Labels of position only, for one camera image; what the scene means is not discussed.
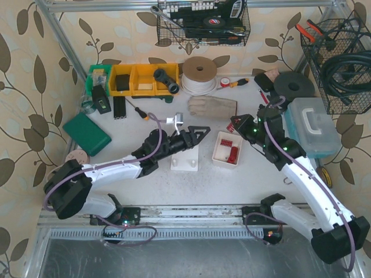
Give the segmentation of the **white peg base plate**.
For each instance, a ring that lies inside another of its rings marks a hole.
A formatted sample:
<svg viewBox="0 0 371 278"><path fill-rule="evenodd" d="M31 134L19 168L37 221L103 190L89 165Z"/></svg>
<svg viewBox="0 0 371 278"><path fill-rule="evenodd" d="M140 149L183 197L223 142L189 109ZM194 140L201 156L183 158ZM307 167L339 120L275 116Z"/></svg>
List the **white peg base plate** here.
<svg viewBox="0 0 371 278"><path fill-rule="evenodd" d="M199 146L171 156L170 169L172 171L198 171Z"/></svg>

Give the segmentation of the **beige work glove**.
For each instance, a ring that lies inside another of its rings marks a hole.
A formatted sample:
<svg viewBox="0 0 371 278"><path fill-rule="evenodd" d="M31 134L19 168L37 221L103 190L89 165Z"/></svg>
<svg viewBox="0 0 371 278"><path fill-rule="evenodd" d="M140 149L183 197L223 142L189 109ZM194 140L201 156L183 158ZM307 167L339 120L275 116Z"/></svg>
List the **beige work glove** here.
<svg viewBox="0 0 371 278"><path fill-rule="evenodd" d="M215 120L228 120L237 115L238 102L212 96L192 96L188 111L192 116Z"/></svg>

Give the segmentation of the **cream parts tray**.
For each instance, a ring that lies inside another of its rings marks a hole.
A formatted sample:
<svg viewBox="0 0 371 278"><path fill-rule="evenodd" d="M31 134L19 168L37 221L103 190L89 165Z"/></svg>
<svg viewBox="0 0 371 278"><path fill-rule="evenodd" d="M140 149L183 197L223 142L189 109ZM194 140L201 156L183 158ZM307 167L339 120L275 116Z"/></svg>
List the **cream parts tray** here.
<svg viewBox="0 0 371 278"><path fill-rule="evenodd" d="M239 153L238 153L238 160L236 164L230 164L227 162L227 159L230 155L231 147L225 147L220 145L220 141L222 139L230 140L233 142L232 147L238 147ZM222 167L225 169L234 169L237 167L239 162L239 156L242 148L243 139L241 136L232 134L232 133L226 133L223 131L220 131L217 136L216 144L214 146L214 151L212 155L212 163L215 166Z"/></svg>

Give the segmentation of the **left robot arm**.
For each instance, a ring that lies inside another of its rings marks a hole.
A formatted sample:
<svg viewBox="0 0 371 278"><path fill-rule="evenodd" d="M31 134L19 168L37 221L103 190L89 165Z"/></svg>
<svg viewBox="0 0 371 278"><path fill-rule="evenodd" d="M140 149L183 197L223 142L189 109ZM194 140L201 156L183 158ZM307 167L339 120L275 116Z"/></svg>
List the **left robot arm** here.
<svg viewBox="0 0 371 278"><path fill-rule="evenodd" d="M116 218L121 209L119 201L111 193L99 194L100 188L151 174L160 160L193 149L209 132L208 126L189 126L169 136L155 129L140 148L120 160L96 165L69 160L45 184L44 208L53 210L60 220L76 214Z"/></svg>

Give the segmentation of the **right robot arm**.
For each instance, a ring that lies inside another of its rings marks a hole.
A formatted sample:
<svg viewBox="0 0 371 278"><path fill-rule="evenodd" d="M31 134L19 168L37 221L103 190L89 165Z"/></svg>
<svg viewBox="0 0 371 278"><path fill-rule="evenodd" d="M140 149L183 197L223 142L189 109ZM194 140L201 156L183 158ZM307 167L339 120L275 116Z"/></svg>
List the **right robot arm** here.
<svg viewBox="0 0 371 278"><path fill-rule="evenodd" d="M363 247L370 229L365 217L355 217L331 192L312 167L300 144L285 136L278 107L284 97L260 105L256 116L232 116L233 129L250 145L262 148L261 154L296 186L312 214L306 213L280 194L266 198L269 220L287 224L310 241L316 255L325 263L349 257L346 272L352 271L356 251Z"/></svg>

